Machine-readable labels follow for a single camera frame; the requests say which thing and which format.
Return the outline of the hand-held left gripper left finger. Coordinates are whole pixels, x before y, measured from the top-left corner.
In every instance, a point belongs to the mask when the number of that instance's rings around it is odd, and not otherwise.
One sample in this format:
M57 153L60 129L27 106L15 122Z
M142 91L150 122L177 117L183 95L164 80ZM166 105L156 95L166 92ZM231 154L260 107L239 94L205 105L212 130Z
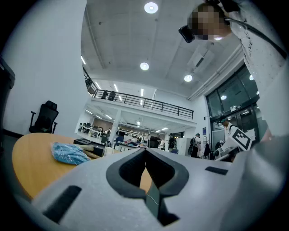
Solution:
M59 225L69 231L159 231L163 226L143 199L124 198L107 182L107 168L133 154L125 151L80 164L50 184L32 201L44 212L70 185L81 188Z

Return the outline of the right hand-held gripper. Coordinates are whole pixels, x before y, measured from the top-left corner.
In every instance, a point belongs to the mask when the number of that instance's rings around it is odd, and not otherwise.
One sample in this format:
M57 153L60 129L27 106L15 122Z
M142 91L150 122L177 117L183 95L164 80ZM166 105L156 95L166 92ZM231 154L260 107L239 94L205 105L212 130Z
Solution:
M214 159L224 161L229 157L236 156L239 152L249 151L252 140L239 128L232 132L224 144L214 151Z

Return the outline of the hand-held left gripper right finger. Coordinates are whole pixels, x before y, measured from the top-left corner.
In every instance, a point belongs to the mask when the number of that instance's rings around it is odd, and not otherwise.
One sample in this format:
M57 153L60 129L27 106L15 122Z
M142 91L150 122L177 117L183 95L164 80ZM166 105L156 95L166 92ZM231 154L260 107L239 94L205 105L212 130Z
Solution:
M146 149L146 167L159 187L158 218L148 231L221 231L244 169L244 154L234 162L212 161Z

